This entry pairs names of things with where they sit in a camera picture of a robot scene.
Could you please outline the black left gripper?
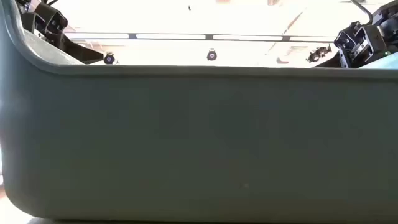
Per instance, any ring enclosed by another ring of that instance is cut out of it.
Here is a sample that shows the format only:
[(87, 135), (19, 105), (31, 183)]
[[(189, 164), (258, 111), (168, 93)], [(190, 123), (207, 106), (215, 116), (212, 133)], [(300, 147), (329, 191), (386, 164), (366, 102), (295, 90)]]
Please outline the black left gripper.
[(63, 33), (68, 20), (59, 10), (46, 4), (47, 0), (15, 0), (15, 2), (19, 11), (24, 13), (22, 25), (25, 30), (84, 64), (104, 59), (102, 53), (72, 42)]

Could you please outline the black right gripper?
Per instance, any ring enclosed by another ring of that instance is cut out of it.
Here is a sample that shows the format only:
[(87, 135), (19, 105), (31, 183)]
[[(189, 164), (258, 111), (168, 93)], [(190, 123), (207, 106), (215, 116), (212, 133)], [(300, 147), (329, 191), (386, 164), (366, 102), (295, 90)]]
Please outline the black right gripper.
[(336, 54), (317, 67), (358, 67), (354, 59), (378, 60), (386, 55), (387, 48), (398, 52), (398, 0), (378, 8), (373, 13), (373, 25), (361, 27), (356, 21), (341, 30), (333, 42)]

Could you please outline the black irregular object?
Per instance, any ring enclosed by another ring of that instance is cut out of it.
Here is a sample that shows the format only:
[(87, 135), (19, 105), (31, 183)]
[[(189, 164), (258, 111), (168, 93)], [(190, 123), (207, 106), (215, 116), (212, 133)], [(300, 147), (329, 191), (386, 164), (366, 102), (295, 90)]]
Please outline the black irregular object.
[(331, 46), (317, 47), (315, 50), (311, 51), (306, 61), (309, 63), (318, 62), (321, 58), (325, 57), (326, 54), (332, 52)]

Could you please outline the dark slate plastic bin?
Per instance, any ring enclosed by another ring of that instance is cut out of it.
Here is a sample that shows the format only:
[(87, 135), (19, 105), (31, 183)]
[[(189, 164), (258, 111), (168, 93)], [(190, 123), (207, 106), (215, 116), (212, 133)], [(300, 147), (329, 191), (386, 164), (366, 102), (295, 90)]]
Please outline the dark slate plastic bin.
[(398, 70), (60, 66), (0, 2), (6, 194), (35, 217), (398, 224)]

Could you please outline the long segmented horizontal rail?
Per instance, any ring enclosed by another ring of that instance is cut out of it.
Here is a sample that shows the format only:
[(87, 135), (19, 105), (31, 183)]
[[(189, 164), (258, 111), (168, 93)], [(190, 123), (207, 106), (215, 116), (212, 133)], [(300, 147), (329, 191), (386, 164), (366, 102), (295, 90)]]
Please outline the long segmented horizontal rail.
[(308, 42), (333, 43), (335, 37), (302, 35), (233, 35), (233, 34), (163, 34), (163, 33), (89, 33), (67, 32), (71, 40), (206, 40), (206, 41), (250, 41), (250, 42)]

